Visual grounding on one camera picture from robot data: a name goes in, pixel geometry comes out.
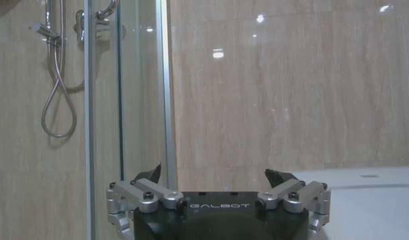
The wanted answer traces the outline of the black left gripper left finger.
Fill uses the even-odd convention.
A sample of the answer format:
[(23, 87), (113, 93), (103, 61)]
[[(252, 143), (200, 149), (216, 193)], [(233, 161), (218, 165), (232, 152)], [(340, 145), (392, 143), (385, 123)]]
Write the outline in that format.
[(133, 212), (152, 214), (162, 206), (182, 216), (186, 208), (184, 194), (157, 184), (161, 164), (154, 169), (140, 172), (130, 181), (111, 182), (105, 192), (106, 217), (121, 237), (132, 237)]

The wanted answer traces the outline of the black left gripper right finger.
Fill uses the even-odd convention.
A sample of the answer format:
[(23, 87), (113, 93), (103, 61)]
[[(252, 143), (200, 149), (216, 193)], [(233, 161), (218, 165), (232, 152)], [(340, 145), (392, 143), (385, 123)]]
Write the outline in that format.
[(256, 196), (256, 207), (259, 211), (267, 212), (281, 207), (289, 214), (303, 211), (311, 213), (308, 230), (317, 232), (329, 222), (331, 191), (327, 184), (317, 181), (305, 183), (292, 173), (272, 169), (264, 170), (271, 189), (259, 192)]

